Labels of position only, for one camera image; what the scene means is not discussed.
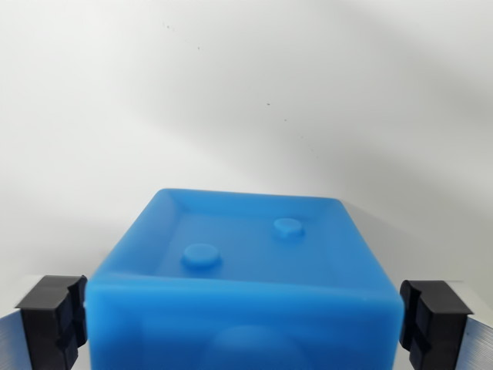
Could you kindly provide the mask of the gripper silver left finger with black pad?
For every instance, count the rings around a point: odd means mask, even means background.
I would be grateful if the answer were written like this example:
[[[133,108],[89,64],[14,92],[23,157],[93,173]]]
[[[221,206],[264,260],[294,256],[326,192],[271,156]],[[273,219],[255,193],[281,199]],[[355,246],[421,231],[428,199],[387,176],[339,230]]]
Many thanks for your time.
[[[1,286],[1,368],[71,369],[87,342],[84,275],[27,275]]]

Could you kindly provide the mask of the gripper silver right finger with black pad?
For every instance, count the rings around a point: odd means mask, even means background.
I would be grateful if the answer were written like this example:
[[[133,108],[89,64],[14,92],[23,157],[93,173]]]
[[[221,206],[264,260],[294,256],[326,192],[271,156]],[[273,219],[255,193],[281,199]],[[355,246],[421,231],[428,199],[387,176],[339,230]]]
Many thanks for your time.
[[[400,343],[414,369],[491,369],[492,307],[461,281],[401,283]]]

